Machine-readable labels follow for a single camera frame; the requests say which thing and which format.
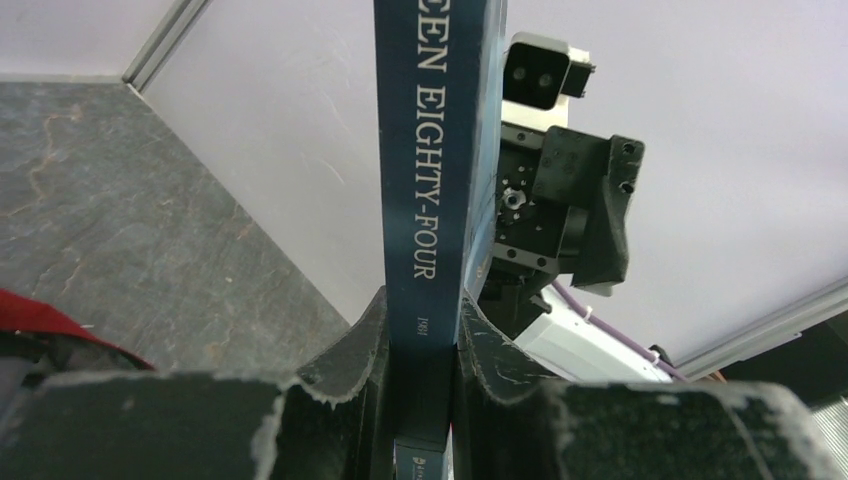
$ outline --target book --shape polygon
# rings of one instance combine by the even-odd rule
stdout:
[[[494,234],[505,13],[374,0],[399,478],[445,471],[460,300],[482,288]]]

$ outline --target camera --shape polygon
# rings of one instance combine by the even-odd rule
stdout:
[[[589,53],[532,33],[513,36],[503,72],[502,121],[545,132],[568,124],[568,98],[582,97],[595,67]]]

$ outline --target white wall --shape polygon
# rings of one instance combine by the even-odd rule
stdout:
[[[627,283],[582,298],[675,358],[848,274],[848,10],[754,3],[509,6],[592,52],[571,127],[648,145]],[[371,15],[215,0],[146,93],[351,321],[383,274]]]
[[[121,76],[174,0],[3,0],[0,75]]]

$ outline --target gray floor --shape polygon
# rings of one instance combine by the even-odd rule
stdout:
[[[348,327],[124,85],[0,83],[0,288],[163,369],[289,369]]]

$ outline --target red fabric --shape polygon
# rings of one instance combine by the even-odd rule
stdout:
[[[0,330],[74,336],[117,350],[136,363],[153,370],[153,365],[147,363],[141,357],[95,337],[50,305],[15,295],[3,289],[0,289]]]

